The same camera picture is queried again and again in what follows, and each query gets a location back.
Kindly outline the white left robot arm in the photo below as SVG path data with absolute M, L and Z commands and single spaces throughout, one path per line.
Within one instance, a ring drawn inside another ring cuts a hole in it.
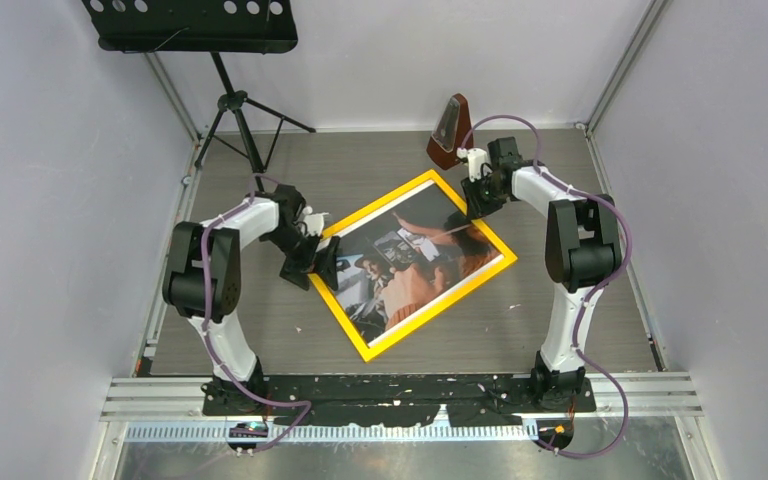
M 316 275 L 334 289 L 341 239 L 325 236 L 325 223 L 325 214 L 314 212 L 296 187 L 279 184 L 250 193 L 212 219 L 173 229 L 162 298 L 195 329 L 212 363 L 214 387 L 229 389 L 228 400 L 244 414 L 265 405 L 267 387 L 239 319 L 242 250 L 269 242 L 284 256 L 280 278 L 308 290 Z

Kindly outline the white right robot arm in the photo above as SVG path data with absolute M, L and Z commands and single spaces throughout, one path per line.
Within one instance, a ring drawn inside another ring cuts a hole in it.
M 593 309 L 608 279 L 623 264 L 619 222 L 606 195 L 581 192 L 536 160 L 526 160 L 506 137 L 486 148 L 463 148 L 456 158 L 468 168 L 462 180 L 471 219 L 506 203 L 523 201 L 546 219 L 544 262 L 555 285 L 549 330 L 535 356 L 528 395 L 544 410 L 556 410 L 582 393 L 582 357 Z

